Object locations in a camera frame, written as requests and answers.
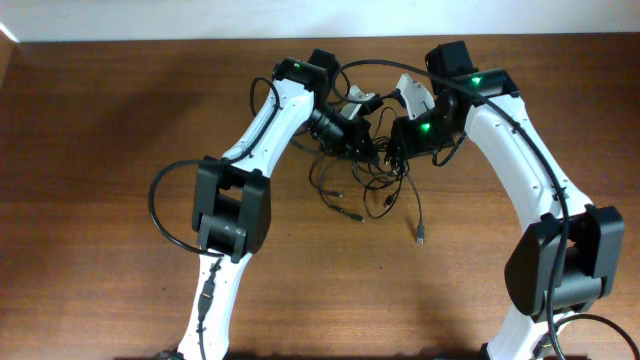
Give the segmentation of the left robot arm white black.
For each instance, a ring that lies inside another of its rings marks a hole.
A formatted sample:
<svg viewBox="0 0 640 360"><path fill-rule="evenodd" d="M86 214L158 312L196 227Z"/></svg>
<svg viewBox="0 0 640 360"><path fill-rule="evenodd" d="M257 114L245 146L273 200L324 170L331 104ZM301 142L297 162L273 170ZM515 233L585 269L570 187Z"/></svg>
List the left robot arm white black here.
<svg viewBox="0 0 640 360"><path fill-rule="evenodd" d="M176 359L222 359L240 279L271 223L271 175L296 131L306 126L322 150L376 164L378 152L362 117L342 115L327 101L339 73L335 55L316 49L306 61L274 67L269 94L242 137L196 173L192 227L200 249L196 294Z"/></svg>

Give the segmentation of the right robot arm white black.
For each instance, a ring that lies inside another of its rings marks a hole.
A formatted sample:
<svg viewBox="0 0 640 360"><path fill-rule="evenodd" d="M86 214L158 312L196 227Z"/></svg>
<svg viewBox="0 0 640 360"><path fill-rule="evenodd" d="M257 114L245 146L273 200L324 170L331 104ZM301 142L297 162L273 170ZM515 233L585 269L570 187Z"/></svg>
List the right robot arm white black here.
<svg viewBox="0 0 640 360"><path fill-rule="evenodd" d="M511 306L483 359L564 356L564 326L591 319L613 290L625 224L613 206L597 207L566 176L536 132L519 88L504 69L481 72L464 42L425 56L431 86L405 66L396 90L407 114L392 127L387 155L406 161L457 151L465 140L484 154L518 216L522 237L504 279Z"/></svg>

